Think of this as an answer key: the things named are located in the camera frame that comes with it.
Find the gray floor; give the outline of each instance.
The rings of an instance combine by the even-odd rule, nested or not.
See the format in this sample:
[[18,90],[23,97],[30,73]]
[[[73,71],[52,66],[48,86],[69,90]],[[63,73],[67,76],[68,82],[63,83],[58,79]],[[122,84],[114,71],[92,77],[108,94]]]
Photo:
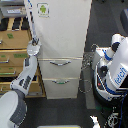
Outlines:
[[[100,47],[111,45],[111,37],[115,33],[126,36],[121,23],[120,13],[128,8],[128,1],[121,3],[120,0],[92,0],[91,17],[89,22],[85,52],[92,51],[92,44]],[[82,70],[80,88],[84,91],[90,89],[90,68]],[[36,128],[40,125],[79,125],[83,128],[92,128],[93,122],[90,115],[98,116],[101,128],[105,119],[96,109],[97,104],[92,90],[89,93],[79,91],[77,99],[47,100],[46,98],[26,99],[28,106],[27,116],[20,128]]]

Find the cable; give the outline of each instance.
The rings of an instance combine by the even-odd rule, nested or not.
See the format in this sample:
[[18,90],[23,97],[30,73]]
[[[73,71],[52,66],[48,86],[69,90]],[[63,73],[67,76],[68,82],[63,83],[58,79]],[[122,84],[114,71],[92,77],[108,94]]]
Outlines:
[[92,50],[92,52],[94,52],[93,49],[92,49],[93,46],[96,46],[96,48],[99,48],[99,46],[98,46],[97,44],[92,44],[92,46],[91,46],[91,50]]
[[122,103],[121,103],[121,118],[120,118],[119,128],[120,128],[121,122],[122,122],[122,108],[123,108],[123,103],[124,103],[124,99],[125,99],[127,93],[128,93],[128,90],[125,92],[124,97],[123,97],[123,100],[122,100]]
[[118,124],[118,113],[115,113],[114,110],[115,110],[116,107],[113,107],[113,111],[112,111],[112,114],[108,117],[105,125],[104,125],[104,128],[106,128],[106,125],[108,124],[109,127],[111,128],[114,128],[114,126],[116,124]]
[[92,89],[92,83],[89,80],[83,80],[83,81],[90,83],[90,88],[87,91],[82,91],[81,88],[79,87],[79,91],[82,92],[82,93],[84,93],[84,94],[86,94],[86,93],[88,93],[88,92],[91,91],[91,89]]

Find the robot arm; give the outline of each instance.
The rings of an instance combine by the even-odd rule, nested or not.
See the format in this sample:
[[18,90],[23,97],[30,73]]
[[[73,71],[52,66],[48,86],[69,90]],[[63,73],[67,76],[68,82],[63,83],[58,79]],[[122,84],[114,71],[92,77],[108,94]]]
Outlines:
[[23,122],[27,106],[24,97],[28,94],[31,82],[37,69],[37,57],[40,42],[30,41],[27,47],[29,58],[23,63],[23,71],[10,84],[12,91],[0,98],[0,127],[18,128]]
[[19,90],[24,96],[28,94],[31,81],[35,75],[37,69],[37,58],[36,56],[30,56],[24,60],[23,71],[19,76],[13,80],[10,84],[12,90]]

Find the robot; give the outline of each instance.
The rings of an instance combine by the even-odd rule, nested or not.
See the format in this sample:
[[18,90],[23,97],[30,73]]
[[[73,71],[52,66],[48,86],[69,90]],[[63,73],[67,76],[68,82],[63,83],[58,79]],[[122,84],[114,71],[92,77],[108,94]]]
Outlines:
[[[121,12],[120,20],[128,34],[128,9]],[[114,106],[128,91],[128,37],[112,36],[111,47],[96,48],[94,70],[94,94],[102,103]]]
[[29,42],[27,52],[29,57],[24,60],[23,71],[10,84],[12,91],[5,93],[0,98],[0,127],[18,128],[23,122],[27,106],[24,102],[28,94],[31,82],[37,69],[37,54],[40,49],[40,42],[34,39]]

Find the white cabinet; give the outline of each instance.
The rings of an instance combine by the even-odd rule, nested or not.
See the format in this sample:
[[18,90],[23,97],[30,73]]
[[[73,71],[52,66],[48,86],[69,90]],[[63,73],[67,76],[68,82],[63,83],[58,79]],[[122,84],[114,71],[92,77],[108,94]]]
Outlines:
[[[47,98],[76,98],[92,0],[24,2],[29,22],[32,5],[36,34],[42,43],[38,60]],[[50,82],[70,78],[73,80],[64,86]]]

